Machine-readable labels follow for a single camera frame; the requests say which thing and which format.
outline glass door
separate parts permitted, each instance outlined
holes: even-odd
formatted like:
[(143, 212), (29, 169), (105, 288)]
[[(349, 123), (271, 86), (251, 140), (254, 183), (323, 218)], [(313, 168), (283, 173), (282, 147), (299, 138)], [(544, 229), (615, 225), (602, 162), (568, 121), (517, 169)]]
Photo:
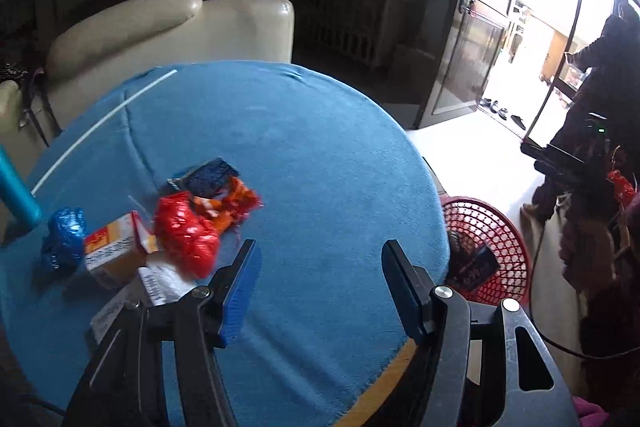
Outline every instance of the glass door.
[(418, 127), (476, 110), (504, 41), (512, 1), (458, 0), (436, 81), (418, 112)]

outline red plastic bag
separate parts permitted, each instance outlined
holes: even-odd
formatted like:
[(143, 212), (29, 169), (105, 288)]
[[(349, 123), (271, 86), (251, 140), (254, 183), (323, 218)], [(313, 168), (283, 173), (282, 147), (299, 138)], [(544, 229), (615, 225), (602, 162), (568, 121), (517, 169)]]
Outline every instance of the red plastic bag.
[(607, 179), (613, 183), (615, 197), (622, 208), (626, 208), (636, 197), (634, 186), (620, 173), (620, 171), (611, 171), (607, 175)]
[(220, 236), (208, 219), (193, 213), (188, 192), (160, 198), (155, 224), (162, 245), (183, 270), (196, 279), (211, 274)]

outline metal screw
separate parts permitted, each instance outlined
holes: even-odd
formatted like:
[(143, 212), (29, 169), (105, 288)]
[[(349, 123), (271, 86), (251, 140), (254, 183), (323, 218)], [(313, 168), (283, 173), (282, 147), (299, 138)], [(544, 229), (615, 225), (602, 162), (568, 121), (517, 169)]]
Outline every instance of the metal screw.
[(433, 292), (441, 299), (449, 299), (453, 295), (453, 290), (448, 286), (436, 286)]
[(508, 312), (516, 312), (520, 309), (520, 304), (516, 299), (505, 299), (502, 301), (502, 305)]
[(208, 286), (196, 286), (193, 290), (191, 290), (191, 295), (193, 295), (196, 299), (204, 299), (205, 297), (209, 297), (211, 290)]

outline white label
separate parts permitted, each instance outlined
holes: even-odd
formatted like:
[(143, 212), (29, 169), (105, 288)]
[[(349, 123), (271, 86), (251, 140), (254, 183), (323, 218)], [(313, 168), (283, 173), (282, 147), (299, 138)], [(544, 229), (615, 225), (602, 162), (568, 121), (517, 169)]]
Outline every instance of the white label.
[(105, 307), (97, 312), (94, 318), (91, 319), (91, 327), (92, 330), (94, 330), (95, 340), (98, 344), (100, 344), (107, 331), (109, 331), (113, 321), (124, 306), (125, 301), (148, 303), (146, 292), (140, 283), (140, 279), (137, 277), (116, 293), (113, 299), (107, 302)]
[(146, 269), (155, 277), (167, 302), (175, 302), (196, 287), (193, 279), (184, 277), (166, 252), (146, 256)]
[(105, 245), (104, 247), (98, 248), (98, 250), (85, 255), (84, 264), (86, 265), (86, 269), (89, 271), (95, 270), (98, 266), (108, 263), (124, 253), (129, 252), (134, 243), (135, 241), (132, 236), (124, 237), (114, 241), (114, 243)]
[(166, 304), (166, 297), (164, 296), (164, 292), (158, 284), (158, 280), (156, 280), (156, 276), (154, 275), (154, 273), (148, 268), (142, 267), (138, 268), (138, 275), (142, 280), (142, 283), (146, 290), (146, 295), (151, 301), (151, 304), (153, 304), (153, 306)]

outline round table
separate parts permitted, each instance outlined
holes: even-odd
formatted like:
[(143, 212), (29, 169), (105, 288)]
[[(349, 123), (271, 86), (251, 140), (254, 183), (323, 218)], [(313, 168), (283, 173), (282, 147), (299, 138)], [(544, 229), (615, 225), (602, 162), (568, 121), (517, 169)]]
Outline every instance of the round table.
[[(326, 426), (344, 415), (406, 340), (380, 263), (397, 239), (441, 282), (442, 211), (423, 159), (380, 107), (291, 64), (229, 61), (154, 68), (79, 117), (33, 171), (44, 172), (111, 109), (174, 69), (99, 126), (37, 192), (45, 215), (80, 206), (90, 231), (153, 208), (166, 179), (222, 157), (264, 207), (242, 225), (262, 249), (244, 325), (218, 350), (240, 425)], [(46, 223), (0, 256), (2, 321), (38, 395), (66, 407), (91, 356), (89, 321), (114, 295), (79, 268), (38, 270)], [(218, 266), (231, 263), (233, 233)], [(184, 422), (171, 346), (164, 349), (172, 425)]]

